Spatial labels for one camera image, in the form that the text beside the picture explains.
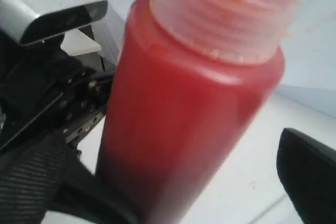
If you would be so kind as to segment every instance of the bottle cap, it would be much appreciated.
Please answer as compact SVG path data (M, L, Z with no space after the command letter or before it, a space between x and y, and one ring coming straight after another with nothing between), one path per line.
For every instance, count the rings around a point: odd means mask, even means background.
M151 0L154 18L187 47L234 64L275 54L298 0Z

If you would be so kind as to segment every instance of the bottle neck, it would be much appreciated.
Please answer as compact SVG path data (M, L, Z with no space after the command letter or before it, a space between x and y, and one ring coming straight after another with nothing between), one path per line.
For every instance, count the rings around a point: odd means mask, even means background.
M268 61L296 12L298 0L151 0L156 21L176 40L234 64Z

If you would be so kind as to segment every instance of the gray device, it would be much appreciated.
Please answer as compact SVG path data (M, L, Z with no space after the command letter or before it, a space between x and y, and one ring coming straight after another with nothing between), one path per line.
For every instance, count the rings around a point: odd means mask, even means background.
M28 46L102 19L107 0L0 0L0 31Z

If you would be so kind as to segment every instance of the plastic bottle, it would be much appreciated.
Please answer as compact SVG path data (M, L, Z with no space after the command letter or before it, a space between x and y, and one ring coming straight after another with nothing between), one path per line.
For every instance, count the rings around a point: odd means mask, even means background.
M135 1L97 168L145 224L183 218L274 91L285 69L278 45L296 6Z

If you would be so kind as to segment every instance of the black strap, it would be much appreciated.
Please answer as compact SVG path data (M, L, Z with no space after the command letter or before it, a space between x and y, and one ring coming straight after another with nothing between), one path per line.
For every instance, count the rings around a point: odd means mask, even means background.
M67 147L60 139L45 137L0 172L0 223L42 222L67 164Z

